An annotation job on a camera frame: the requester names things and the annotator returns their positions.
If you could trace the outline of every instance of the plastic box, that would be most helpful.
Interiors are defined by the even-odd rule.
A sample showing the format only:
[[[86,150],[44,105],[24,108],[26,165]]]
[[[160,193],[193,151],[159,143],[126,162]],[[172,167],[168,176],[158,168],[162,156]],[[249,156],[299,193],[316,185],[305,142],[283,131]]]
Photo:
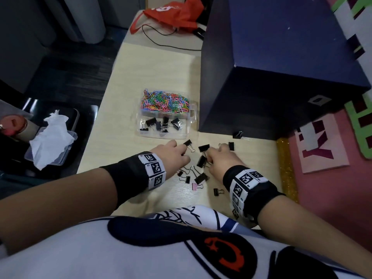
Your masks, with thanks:
[[[40,132],[43,132],[45,128],[46,128],[46,127],[41,127],[40,130],[38,131],[38,134],[39,134]],[[73,131],[67,131],[67,132],[68,132],[72,137],[74,137],[75,140],[77,139],[77,134],[76,134],[76,132],[73,132]],[[59,165],[59,166],[63,165],[63,164],[65,163],[66,159],[67,159],[67,155],[68,155],[69,151],[71,150],[72,144],[66,146],[65,151],[62,152],[62,153],[59,155],[59,157],[58,157],[55,161],[53,161],[50,165]],[[31,147],[29,147],[29,148],[27,149],[24,158],[25,158],[26,160],[28,160],[28,161],[34,161],[34,157],[32,156],[32,150],[31,150]]]
[[[147,89],[149,93],[153,91],[159,91],[155,89]],[[168,91],[168,90],[161,90],[168,93],[179,94],[187,98],[187,95],[184,93],[176,92],[176,91]],[[138,100],[136,109],[137,115],[135,120],[135,128],[136,128],[136,135],[142,137],[149,137],[149,138],[159,138],[159,139],[187,139],[191,124],[194,123],[197,119],[198,107],[196,103],[193,103],[189,100],[189,112],[183,113],[168,113],[168,112],[158,112],[158,111],[151,111],[151,110],[144,110],[141,108],[142,105],[142,96]],[[156,118],[157,121],[163,122],[164,117],[169,118],[169,127],[163,128],[168,131],[168,133],[161,133],[160,131],[156,130],[156,126],[152,125],[152,127],[147,126],[145,121],[151,118]],[[182,129],[177,130],[171,124],[171,121],[175,118],[178,118],[181,122]],[[141,128],[148,128],[148,131],[141,131]]]

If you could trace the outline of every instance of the white tissue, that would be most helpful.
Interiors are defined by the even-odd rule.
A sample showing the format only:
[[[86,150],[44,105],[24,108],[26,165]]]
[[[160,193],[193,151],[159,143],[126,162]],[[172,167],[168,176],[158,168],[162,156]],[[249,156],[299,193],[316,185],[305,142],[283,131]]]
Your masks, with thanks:
[[[68,117],[58,113],[59,110],[56,110],[45,118],[48,126],[30,141],[34,165],[39,170],[55,161],[65,147],[74,141],[74,137],[67,132]]]

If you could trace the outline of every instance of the red bag strap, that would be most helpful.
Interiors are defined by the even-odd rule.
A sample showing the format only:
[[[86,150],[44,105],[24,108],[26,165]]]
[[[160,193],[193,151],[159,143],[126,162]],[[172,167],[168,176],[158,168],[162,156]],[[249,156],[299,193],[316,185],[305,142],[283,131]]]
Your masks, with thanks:
[[[139,28],[136,28],[137,21],[139,20],[139,18],[141,17],[141,15],[143,15],[143,12],[140,13],[139,16],[137,16],[137,18],[134,20],[134,22],[132,23],[131,27],[129,28],[129,31],[131,32],[131,34],[136,33],[142,27],[142,25],[141,25]]]

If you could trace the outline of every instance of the red bag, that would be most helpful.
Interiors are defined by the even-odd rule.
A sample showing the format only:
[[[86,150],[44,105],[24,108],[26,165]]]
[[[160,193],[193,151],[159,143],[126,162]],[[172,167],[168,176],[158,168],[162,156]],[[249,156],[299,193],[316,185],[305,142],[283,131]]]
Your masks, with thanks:
[[[138,19],[142,14],[154,18],[160,23],[165,23],[174,28],[184,28],[190,32],[197,29],[196,19],[200,16],[204,6],[200,0],[186,0],[185,3],[170,2],[157,9],[144,10],[132,23],[129,31],[136,33],[141,27],[136,28]]]

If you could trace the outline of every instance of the dark blue box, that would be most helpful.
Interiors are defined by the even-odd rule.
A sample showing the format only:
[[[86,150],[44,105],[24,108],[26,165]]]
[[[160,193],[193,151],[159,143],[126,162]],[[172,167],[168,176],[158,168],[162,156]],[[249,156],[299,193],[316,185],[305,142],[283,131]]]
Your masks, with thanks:
[[[214,0],[199,131],[277,139],[368,89],[326,0]]]

